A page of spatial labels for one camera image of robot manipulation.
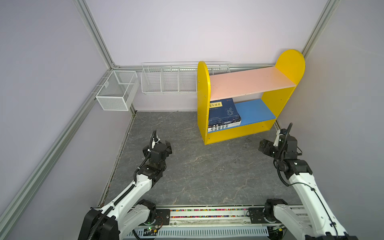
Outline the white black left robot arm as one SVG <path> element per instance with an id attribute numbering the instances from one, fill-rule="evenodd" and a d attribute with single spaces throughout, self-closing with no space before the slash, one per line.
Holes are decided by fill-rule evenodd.
<path id="1" fill-rule="evenodd" d="M 111 202 L 85 215 L 79 240 L 122 240 L 140 224 L 153 223 L 156 204 L 142 200 L 163 176 L 171 143 L 161 142 L 154 130 L 150 143 L 143 148 L 144 161 L 134 171 L 133 181 Z"/>

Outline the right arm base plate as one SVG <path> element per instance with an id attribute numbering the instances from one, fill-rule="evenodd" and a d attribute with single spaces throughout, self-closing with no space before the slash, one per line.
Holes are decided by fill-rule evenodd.
<path id="1" fill-rule="evenodd" d="M 265 210 L 264 207 L 249 208 L 246 216 L 250 218 L 252 224 L 281 224 L 275 218 L 272 211 Z"/>

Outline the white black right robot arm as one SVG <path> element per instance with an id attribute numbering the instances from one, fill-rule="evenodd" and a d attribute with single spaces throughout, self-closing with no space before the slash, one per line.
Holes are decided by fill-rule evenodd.
<path id="1" fill-rule="evenodd" d="M 282 199 L 266 201 L 265 219 L 270 223 L 281 222 L 297 240 L 356 240 L 357 236 L 350 235 L 333 214 L 309 164 L 298 158 L 302 150 L 290 134 L 292 126 L 278 130 L 274 142 L 262 140 L 259 151 L 274 159 L 280 181 L 295 189 L 310 222 L 305 223 Z"/>

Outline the white booklet black text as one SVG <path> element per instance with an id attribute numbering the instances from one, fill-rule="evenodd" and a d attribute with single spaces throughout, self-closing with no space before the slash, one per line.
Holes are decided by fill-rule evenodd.
<path id="1" fill-rule="evenodd" d="M 237 122 L 237 123 L 231 123 L 231 124 L 226 124 L 226 125 L 211 126 L 211 127 L 208 127 L 208 133 L 235 128 L 235 127 L 238 127 L 240 124 L 241 124 L 240 122 Z"/>

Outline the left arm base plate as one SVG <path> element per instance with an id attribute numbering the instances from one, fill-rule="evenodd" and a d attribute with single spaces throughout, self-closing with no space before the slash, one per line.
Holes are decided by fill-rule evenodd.
<path id="1" fill-rule="evenodd" d="M 155 226 L 170 224 L 171 210 L 170 209 L 156 209 L 155 213 L 150 213 L 149 219 L 141 223 L 140 226 Z"/>

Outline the blue book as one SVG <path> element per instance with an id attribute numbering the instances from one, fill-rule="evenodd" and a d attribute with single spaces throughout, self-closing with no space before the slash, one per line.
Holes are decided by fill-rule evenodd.
<path id="1" fill-rule="evenodd" d="M 231 127 L 237 127 L 241 124 L 242 120 L 234 120 L 234 121 L 227 121 L 227 122 L 221 122 L 216 124 L 209 124 L 209 128 L 231 128 Z"/>
<path id="2" fill-rule="evenodd" d="M 209 124 L 241 120 L 232 98 L 210 102 Z"/>

